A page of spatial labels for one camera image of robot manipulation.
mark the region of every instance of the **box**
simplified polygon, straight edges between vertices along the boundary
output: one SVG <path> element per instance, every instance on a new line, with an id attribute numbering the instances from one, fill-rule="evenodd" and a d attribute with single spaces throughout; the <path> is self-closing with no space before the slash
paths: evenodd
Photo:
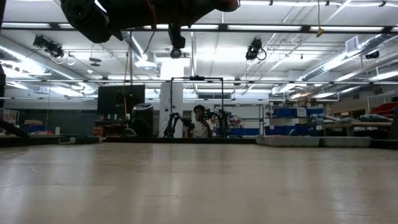
<path id="1" fill-rule="evenodd" d="M 25 120 L 24 124 L 39 124 L 39 125 L 43 125 L 42 121 L 38 121 L 38 120 Z"/>

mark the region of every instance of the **wooden floor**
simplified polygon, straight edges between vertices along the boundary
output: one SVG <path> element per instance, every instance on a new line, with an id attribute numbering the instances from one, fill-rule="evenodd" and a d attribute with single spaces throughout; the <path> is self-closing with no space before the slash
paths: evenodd
<path id="1" fill-rule="evenodd" d="M 0 223 L 398 223 L 398 151 L 97 144 L 0 151 Z"/>

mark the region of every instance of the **light fixture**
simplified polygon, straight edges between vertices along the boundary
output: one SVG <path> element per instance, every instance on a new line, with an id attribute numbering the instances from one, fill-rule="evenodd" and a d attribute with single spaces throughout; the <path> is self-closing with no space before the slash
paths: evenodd
<path id="1" fill-rule="evenodd" d="M 267 25 L 228 25 L 229 30 L 277 30 L 299 31 L 302 26 L 267 26 Z"/>
<path id="2" fill-rule="evenodd" d="M 25 22 L 3 22 L 3 28 L 36 28 L 36 29 L 50 29 L 48 23 L 25 23 Z"/>
<path id="3" fill-rule="evenodd" d="M 73 90 L 69 90 L 64 87 L 51 87 L 51 91 L 54 91 L 58 94 L 65 95 L 65 96 L 83 96 L 81 93 L 78 93 Z"/>
<path id="4" fill-rule="evenodd" d="M 17 82 L 7 82 L 6 85 L 7 86 L 12 86 L 12 87 L 15 87 L 15 88 L 20 88 L 20 89 L 23 89 L 23 90 L 27 90 L 26 86 L 24 86 L 24 85 L 22 85 L 20 83 L 17 83 Z"/>
<path id="5" fill-rule="evenodd" d="M 318 31 L 319 27 L 312 26 L 310 31 Z M 384 29 L 384 27 L 355 27 L 355 26 L 330 26 L 330 27 L 321 27 L 324 31 L 363 31 L 363 32 L 379 32 Z"/>
<path id="6" fill-rule="evenodd" d="M 347 75 L 343 75 L 342 77 L 336 79 L 335 82 L 344 81 L 344 80 L 347 80 L 347 79 L 349 79 L 351 77 L 354 77 L 354 76 L 355 76 L 355 74 L 353 74 L 353 73 L 350 73 L 350 74 L 347 74 Z"/>
<path id="7" fill-rule="evenodd" d="M 45 71 L 44 67 L 42 67 L 41 65 L 39 65 L 32 59 L 27 58 L 25 55 L 21 55 L 13 50 L 9 50 L 9 49 L 3 47 L 3 46 L 0 46 L 0 50 L 3 50 L 5 52 L 11 54 L 18 60 L 20 60 L 20 62 L 18 62 L 18 63 L 8 62 L 8 61 L 6 61 L 6 63 L 14 63 L 13 66 L 17 66 L 17 67 L 22 68 L 23 70 L 31 72 L 31 73 L 43 73 Z"/>
<path id="8" fill-rule="evenodd" d="M 391 77 L 394 77 L 397 75 L 398 75 L 398 71 L 387 72 L 387 73 L 376 75 L 375 77 L 370 78 L 369 81 L 375 82 L 375 81 L 391 78 Z"/>
<path id="9" fill-rule="evenodd" d="M 346 90 L 341 91 L 340 93 L 347 93 L 347 92 L 353 91 L 353 90 L 355 90 L 355 89 L 357 89 L 357 88 L 359 88 L 359 86 L 348 88 L 348 89 L 346 89 Z"/>
<path id="10" fill-rule="evenodd" d="M 314 98 L 325 98 L 331 95 L 334 95 L 335 93 L 320 93 L 318 95 L 315 95 Z"/>
<path id="11" fill-rule="evenodd" d="M 191 26 L 191 28 L 188 28 L 188 26 L 183 26 L 181 29 L 218 29 L 218 25 L 212 25 L 212 24 L 194 24 Z"/>
<path id="12" fill-rule="evenodd" d="M 156 64 L 152 62 L 148 62 L 147 60 L 139 59 L 138 62 L 134 63 L 137 68 L 142 68 L 145 70 L 155 69 Z"/>
<path id="13" fill-rule="evenodd" d="M 70 24 L 58 24 L 61 29 L 74 29 L 74 27 Z"/>

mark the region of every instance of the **ceiling light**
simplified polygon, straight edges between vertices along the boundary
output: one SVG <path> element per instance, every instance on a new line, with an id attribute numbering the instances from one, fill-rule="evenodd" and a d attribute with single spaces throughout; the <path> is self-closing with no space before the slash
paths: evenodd
<path id="1" fill-rule="evenodd" d="M 74 27 L 70 24 L 58 24 L 61 29 L 74 29 Z"/>
<path id="2" fill-rule="evenodd" d="M 352 87 L 352 88 L 348 88 L 348 89 L 346 89 L 346 90 L 341 91 L 340 93 L 347 93 L 347 92 L 353 91 L 353 90 L 355 90 L 355 89 L 357 89 L 357 88 L 359 88 L 359 86 Z"/>
<path id="3" fill-rule="evenodd" d="M 319 27 L 313 26 L 310 28 L 310 31 L 318 31 Z M 330 27 L 321 27 L 324 31 L 372 31 L 378 32 L 382 31 L 384 27 L 342 27 L 342 26 L 330 26 Z"/>
<path id="4" fill-rule="evenodd" d="M 50 24 L 47 23 L 25 23 L 25 22 L 3 22 L 3 28 L 51 28 Z"/>
<path id="5" fill-rule="evenodd" d="M 6 85 L 7 86 L 12 86 L 12 87 L 15 87 L 15 88 L 20 88 L 20 89 L 23 89 L 23 90 L 27 90 L 26 86 L 24 86 L 22 84 L 19 84 L 17 82 L 7 82 Z"/>
<path id="6" fill-rule="evenodd" d="M 344 81 L 344 80 L 347 80 L 347 79 L 349 79 L 351 77 L 354 77 L 354 76 L 355 76 L 355 74 L 353 74 L 353 73 L 348 74 L 348 75 L 343 75 L 342 77 L 336 79 L 335 82 Z"/>
<path id="7" fill-rule="evenodd" d="M 157 24 L 156 29 L 168 29 L 169 25 L 167 24 Z M 144 26 L 144 29 L 152 29 L 152 26 Z"/>
<path id="8" fill-rule="evenodd" d="M 262 26 L 262 25 L 228 25 L 232 30 L 277 30 L 277 31 L 299 31 L 301 26 Z"/>
<path id="9" fill-rule="evenodd" d="M 64 87 L 51 87 L 51 90 L 61 94 L 61 95 L 66 95 L 66 96 L 83 96 L 81 93 L 78 93 L 76 91 L 73 90 L 69 90 L 67 88 Z"/>
<path id="10" fill-rule="evenodd" d="M 211 25 L 211 24 L 194 24 L 191 28 L 188 26 L 183 26 L 181 29 L 218 29 L 218 25 Z"/>
<path id="11" fill-rule="evenodd" d="M 137 68 L 142 68 L 142 69 L 155 69 L 156 64 L 152 62 L 148 62 L 147 60 L 139 59 L 138 62 L 134 63 L 134 65 Z"/>
<path id="12" fill-rule="evenodd" d="M 398 75 L 398 71 L 387 72 L 387 73 L 376 75 L 375 77 L 370 78 L 369 81 L 374 82 L 374 81 L 384 80 L 387 78 L 394 77 L 396 75 Z"/>
<path id="13" fill-rule="evenodd" d="M 328 96 L 331 96 L 331 95 L 334 95 L 334 94 L 335 93 L 320 93 L 320 94 L 314 96 L 314 98 L 325 98 L 325 97 L 328 97 Z"/>

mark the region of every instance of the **white pillar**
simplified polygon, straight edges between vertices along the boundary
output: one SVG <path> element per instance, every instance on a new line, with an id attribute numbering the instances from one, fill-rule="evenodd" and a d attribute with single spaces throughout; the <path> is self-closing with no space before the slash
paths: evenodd
<path id="1" fill-rule="evenodd" d="M 162 63 L 160 70 L 160 79 L 170 80 L 171 77 L 183 77 L 184 64 L 179 59 L 170 59 Z M 159 137 L 163 137 L 163 132 L 167 127 L 170 118 L 170 83 L 162 83 L 160 85 L 160 107 L 159 107 Z M 183 84 L 173 83 L 173 113 L 182 115 L 183 108 Z M 182 122 L 179 121 L 175 127 L 175 138 L 182 138 Z"/>

